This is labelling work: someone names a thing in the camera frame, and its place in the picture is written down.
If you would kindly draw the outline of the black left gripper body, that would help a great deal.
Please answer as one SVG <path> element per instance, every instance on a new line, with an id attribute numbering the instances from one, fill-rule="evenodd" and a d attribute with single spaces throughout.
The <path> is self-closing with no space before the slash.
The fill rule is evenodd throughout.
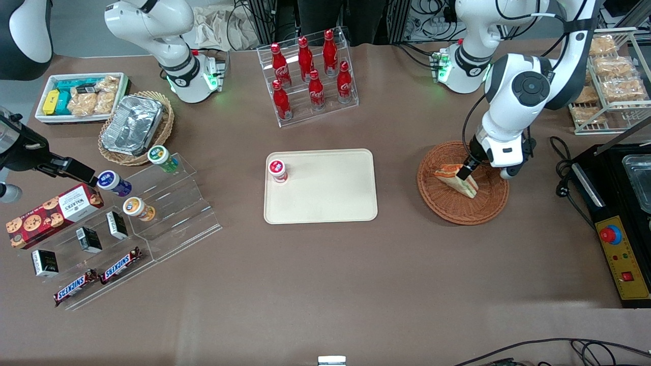
<path id="1" fill-rule="evenodd" d="M 490 165 L 488 154 L 479 143 L 476 135 L 470 139 L 467 147 L 469 148 L 467 158 L 468 166 Z"/>

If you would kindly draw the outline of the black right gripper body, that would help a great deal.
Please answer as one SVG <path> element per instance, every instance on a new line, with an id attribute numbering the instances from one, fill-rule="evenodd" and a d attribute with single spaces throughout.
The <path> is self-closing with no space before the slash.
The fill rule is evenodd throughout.
<path id="1" fill-rule="evenodd" d="M 21 127 L 19 131 L 12 128 L 11 131 L 17 132 L 18 137 L 2 152 L 2 168 L 11 171 L 37 170 L 51 163 L 49 142 L 46 138 L 29 127 Z"/>

